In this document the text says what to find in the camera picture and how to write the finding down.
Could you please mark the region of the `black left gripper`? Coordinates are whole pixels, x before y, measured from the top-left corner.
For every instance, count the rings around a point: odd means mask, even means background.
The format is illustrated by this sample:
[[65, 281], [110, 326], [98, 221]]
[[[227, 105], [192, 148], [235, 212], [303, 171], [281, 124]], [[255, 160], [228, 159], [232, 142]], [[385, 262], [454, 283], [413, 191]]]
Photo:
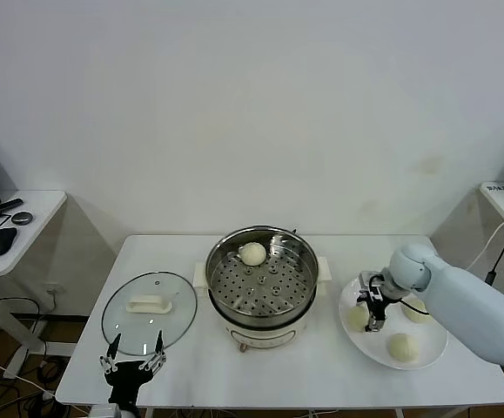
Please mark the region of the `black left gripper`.
[[109, 403], [135, 405], [139, 389], [153, 378], [152, 370], [160, 370], [166, 362], [163, 332], [159, 331], [155, 349], [146, 361], [122, 361], [116, 364], [121, 333], [109, 344], [106, 354], [99, 357], [105, 380], [111, 386]]

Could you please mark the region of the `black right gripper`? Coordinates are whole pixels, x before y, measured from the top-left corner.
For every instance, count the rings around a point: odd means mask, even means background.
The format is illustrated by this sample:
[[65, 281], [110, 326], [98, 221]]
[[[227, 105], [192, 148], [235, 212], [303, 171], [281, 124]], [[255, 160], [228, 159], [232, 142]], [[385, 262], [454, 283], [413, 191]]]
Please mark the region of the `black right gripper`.
[[380, 287], [361, 288], [356, 299], [356, 305], [365, 304], [368, 310], [366, 331], [368, 333], [379, 332], [386, 321], [386, 307], [390, 300], [383, 295]]

